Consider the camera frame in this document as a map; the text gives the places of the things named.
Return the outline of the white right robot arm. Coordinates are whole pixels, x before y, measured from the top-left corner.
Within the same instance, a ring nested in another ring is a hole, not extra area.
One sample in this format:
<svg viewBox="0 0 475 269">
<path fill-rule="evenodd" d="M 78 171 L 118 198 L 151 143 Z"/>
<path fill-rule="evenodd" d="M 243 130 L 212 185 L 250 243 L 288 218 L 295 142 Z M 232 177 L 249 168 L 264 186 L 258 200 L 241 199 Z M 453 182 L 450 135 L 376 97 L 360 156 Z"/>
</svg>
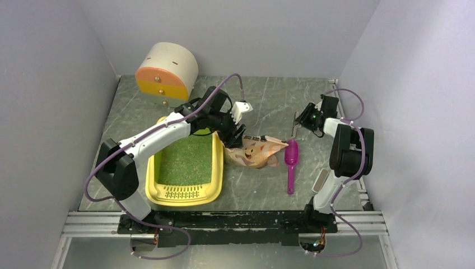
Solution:
<svg viewBox="0 0 475 269">
<path fill-rule="evenodd" d="M 313 196 L 313 208 L 302 217 L 302 225 L 315 232 L 324 224 L 323 214 L 332 214 L 337 198 L 346 187 L 372 170 L 375 132 L 361 128 L 354 121 L 340 117 L 339 98 L 321 95 L 319 104 L 308 103 L 294 119 L 294 126 L 303 127 L 317 137 L 333 138 L 329 171 L 322 171 L 320 190 Z"/>
</svg>

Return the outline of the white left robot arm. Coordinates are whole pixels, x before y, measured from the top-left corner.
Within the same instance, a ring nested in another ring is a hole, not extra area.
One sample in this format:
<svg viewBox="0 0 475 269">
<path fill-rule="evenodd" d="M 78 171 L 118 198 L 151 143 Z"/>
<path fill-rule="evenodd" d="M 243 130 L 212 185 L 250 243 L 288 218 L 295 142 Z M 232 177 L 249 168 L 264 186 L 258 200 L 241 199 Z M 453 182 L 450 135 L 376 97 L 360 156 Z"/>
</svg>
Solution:
<svg viewBox="0 0 475 269">
<path fill-rule="evenodd" d="M 150 205 L 138 192 L 138 164 L 202 129 L 216 132 L 227 148 L 241 148 L 246 127 L 240 121 L 243 114 L 251 112 L 253 107 L 242 100 L 222 111 L 229 100 L 223 90 L 209 87 L 203 97 L 179 105 L 165 119 L 145 131 L 119 142 L 108 139 L 101 144 L 93 176 L 123 210 L 134 217 L 132 224 L 139 232 L 151 231 L 155 217 Z"/>
</svg>

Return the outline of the orange cat litter bag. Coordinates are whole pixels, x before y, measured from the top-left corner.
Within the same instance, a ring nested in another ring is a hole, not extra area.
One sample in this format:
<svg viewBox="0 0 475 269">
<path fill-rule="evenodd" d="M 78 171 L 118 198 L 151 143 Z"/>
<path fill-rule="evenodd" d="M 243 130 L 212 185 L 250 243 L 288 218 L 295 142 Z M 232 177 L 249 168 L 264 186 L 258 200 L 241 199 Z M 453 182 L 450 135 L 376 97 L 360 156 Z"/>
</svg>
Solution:
<svg viewBox="0 0 475 269">
<path fill-rule="evenodd" d="M 276 153 L 288 146 L 286 141 L 271 136 L 243 136 L 241 148 L 224 147 L 225 162 L 253 169 L 277 167 Z"/>
</svg>

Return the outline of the magenta plastic scoop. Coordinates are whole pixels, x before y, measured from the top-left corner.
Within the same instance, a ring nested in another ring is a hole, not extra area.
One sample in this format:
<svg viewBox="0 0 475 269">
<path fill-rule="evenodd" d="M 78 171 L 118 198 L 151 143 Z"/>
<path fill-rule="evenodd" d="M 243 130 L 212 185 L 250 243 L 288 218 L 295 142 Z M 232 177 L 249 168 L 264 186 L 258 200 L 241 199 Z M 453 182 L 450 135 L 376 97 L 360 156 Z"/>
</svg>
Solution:
<svg viewBox="0 0 475 269">
<path fill-rule="evenodd" d="M 285 163 L 288 167 L 287 174 L 287 193 L 294 193 L 295 184 L 295 168 L 299 162 L 299 145 L 296 140 L 290 139 L 287 141 L 288 146 L 285 148 Z"/>
</svg>

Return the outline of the round cream drawer cabinet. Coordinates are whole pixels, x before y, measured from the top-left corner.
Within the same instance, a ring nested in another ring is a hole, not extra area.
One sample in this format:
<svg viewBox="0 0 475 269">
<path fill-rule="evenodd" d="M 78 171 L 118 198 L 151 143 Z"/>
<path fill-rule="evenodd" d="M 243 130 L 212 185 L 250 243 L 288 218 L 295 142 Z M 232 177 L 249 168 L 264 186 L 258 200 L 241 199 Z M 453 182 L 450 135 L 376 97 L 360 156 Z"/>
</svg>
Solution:
<svg viewBox="0 0 475 269">
<path fill-rule="evenodd" d="M 140 91 L 153 103 L 170 108 L 189 100 L 197 76 L 192 52 L 169 42 L 156 43 L 135 73 Z"/>
</svg>

